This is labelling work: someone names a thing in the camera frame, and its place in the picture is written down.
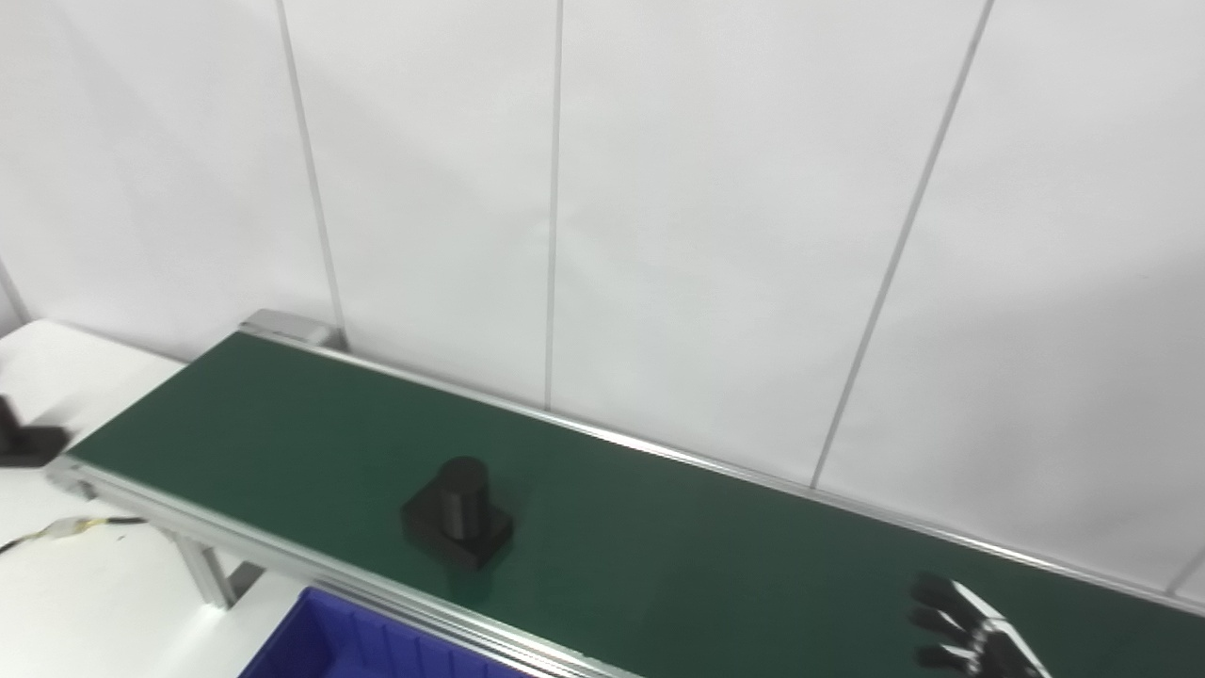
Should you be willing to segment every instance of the white wall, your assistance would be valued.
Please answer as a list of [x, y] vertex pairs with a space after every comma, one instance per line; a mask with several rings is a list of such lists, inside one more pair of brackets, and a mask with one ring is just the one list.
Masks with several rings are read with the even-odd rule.
[[806, 483], [980, 8], [568, 4], [553, 408]]
[[1141, 585], [1205, 547], [1197, 2], [994, 4], [827, 456], [981, 1], [280, 6], [296, 92], [274, 0], [0, 6], [33, 316], [183, 358], [342, 318]]
[[554, 0], [286, 0], [347, 338], [543, 399]]
[[0, 13], [0, 252], [31, 314], [180, 358], [260, 306], [331, 317], [270, 1]]
[[997, 5], [823, 489], [1153, 588], [1205, 546], [1203, 28]]

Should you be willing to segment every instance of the black block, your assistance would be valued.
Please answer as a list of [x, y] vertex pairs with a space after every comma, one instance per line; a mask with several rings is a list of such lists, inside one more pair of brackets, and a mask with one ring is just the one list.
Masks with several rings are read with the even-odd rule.
[[481, 570], [515, 532], [515, 521], [489, 503], [486, 466], [457, 458], [401, 507], [406, 531], [443, 560]]
[[46, 466], [67, 447], [70, 437], [58, 426], [20, 426], [0, 397], [0, 467]]

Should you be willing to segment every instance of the metal bracket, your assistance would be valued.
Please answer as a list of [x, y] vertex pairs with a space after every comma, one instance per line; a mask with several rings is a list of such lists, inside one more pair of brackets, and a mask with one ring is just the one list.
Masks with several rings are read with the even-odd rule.
[[294, 342], [343, 352], [347, 342], [337, 326], [299, 314], [259, 308], [239, 324], [240, 331], [268, 336], [283, 336]]
[[247, 589], [251, 589], [251, 585], [264, 573], [264, 568], [258, 565], [242, 562], [228, 577], [222, 570], [222, 564], [218, 562], [213, 547], [184, 537], [178, 532], [164, 530], [164, 533], [180, 549], [180, 555], [184, 559], [184, 565], [188, 567], [189, 574], [193, 576], [193, 582], [196, 584], [201, 599], [218, 609], [234, 607], [247, 592]]

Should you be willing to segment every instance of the wire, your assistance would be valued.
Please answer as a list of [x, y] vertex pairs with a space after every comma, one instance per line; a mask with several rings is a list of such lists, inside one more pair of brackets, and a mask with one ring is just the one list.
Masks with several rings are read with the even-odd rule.
[[147, 520], [145, 518], [125, 517], [125, 515], [114, 515], [111, 518], [63, 518], [55, 520], [54, 523], [47, 525], [46, 527], [39, 530], [37, 532], [30, 532], [29, 535], [23, 535], [8, 542], [7, 544], [0, 547], [0, 555], [12, 550], [18, 544], [23, 544], [25, 542], [33, 542], [34, 540], [40, 540], [42, 537], [59, 540], [63, 537], [72, 537], [86, 530], [92, 530], [98, 525], [142, 525]]

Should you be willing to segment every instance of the black cylindrical object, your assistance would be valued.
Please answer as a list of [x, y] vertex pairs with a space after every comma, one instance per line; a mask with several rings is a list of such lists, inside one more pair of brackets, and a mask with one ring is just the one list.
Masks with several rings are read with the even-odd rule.
[[472, 458], [455, 458], [440, 467], [441, 527], [453, 540], [476, 540], [489, 532], [489, 472]]

